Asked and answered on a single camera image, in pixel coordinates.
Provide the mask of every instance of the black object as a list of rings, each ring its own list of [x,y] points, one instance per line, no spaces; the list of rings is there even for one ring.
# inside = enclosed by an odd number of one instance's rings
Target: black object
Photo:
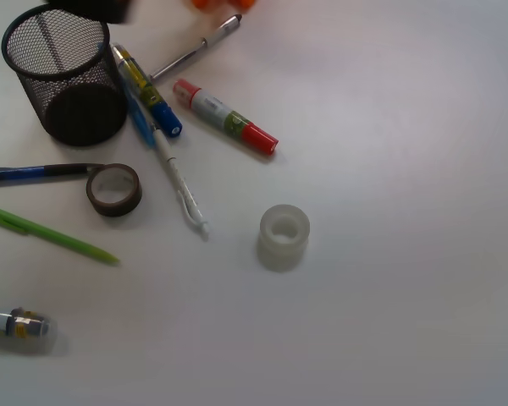
[[[44,4],[8,27],[2,54],[57,140],[95,145],[124,124],[127,104],[105,23]]]
[[[94,190],[102,188],[103,184],[113,187],[120,183],[128,184],[131,191],[120,201],[108,203],[99,200],[94,195]],[[141,182],[134,169],[122,163],[111,163],[104,165],[91,173],[86,183],[86,195],[91,201],[92,207],[102,216],[120,217],[134,210],[141,201],[143,190]]]
[[[104,21],[109,24],[121,24],[126,21],[131,0],[46,0],[56,8],[73,14]]]

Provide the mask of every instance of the pen clip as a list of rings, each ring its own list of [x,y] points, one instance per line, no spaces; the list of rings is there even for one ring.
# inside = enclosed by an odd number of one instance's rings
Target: pen clip
[[[24,228],[15,226],[11,222],[6,222],[5,220],[2,220],[1,218],[0,218],[0,227],[7,228],[8,230],[15,231],[16,233],[23,234],[23,235],[28,234],[28,231],[26,231]]]
[[[180,202],[182,203],[182,206],[183,206],[183,209],[185,210],[185,215],[186,215],[186,218],[188,219],[188,221],[190,222],[190,224],[192,226],[194,226],[195,228],[199,228],[202,226],[202,224],[200,224],[199,222],[197,222],[196,220],[194,220],[190,214],[190,212],[188,211],[188,206],[186,205],[186,199],[184,197],[184,195],[182,193],[180,193],[180,190],[177,190],[177,196],[179,197],[179,200]]]

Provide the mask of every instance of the white pen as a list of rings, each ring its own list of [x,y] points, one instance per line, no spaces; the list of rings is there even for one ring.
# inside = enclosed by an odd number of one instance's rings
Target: white pen
[[[200,209],[197,207],[194,196],[188,189],[188,186],[186,186],[185,180],[180,176],[179,169],[177,168],[176,164],[177,158],[171,149],[171,145],[168,143],[165,135],[160,129],[158,129],[155,123],[151,123],[151,130],[156,142],[157,152],[160,157],[169,165],[171,173],[174,176],[175,184],[179,187],[177,193],[183,202],[186,217],[190,220],[194,227],[201,230],[204,236],[207,236],[209,234],[209,224],[207,223],[207,220],[203,218]]]

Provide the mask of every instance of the red marker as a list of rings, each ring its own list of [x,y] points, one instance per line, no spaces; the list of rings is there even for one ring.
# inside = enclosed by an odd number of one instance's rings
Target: red marker
[[[174,94],[198,116],[221,129],[224,133],[272,155],[279,140],[275,139],[249,120],[232,110],[202,88],[179,79],[173,86]]]

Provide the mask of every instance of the pen cap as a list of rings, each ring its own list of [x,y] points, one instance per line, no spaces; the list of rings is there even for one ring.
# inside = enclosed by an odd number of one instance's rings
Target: pen cap
[[[18,308],[11,312],[11,316],[9,335],[12,337],[46,340],[53,339],[56,334],[56,321],[46,315]]]
[[[168,137],[174,138],[180,135],[183,124],[180,123],[167,103],[160,102],[155,104],[151,107],[150,112],[154,120]]]
[[[214,46],[216,43],[223,40],[226,36],[237,30],[240,27],[240,21],[242,18],[242,15],[236,14],[225,20],[216,31],[214,31],[210,36],[205,37],[207,46]]]
[[[192,108],[192,99],[201,89],[201,87],[197,87],[187,80],[179,79],[173,86],[173,93],[177,96],[181,104],[188,108]]]
[[[261,152],[272,155],[279,140],[266,133],[253,123],[248,123],[240,134],[241,139],[248,145],[257,148]]]

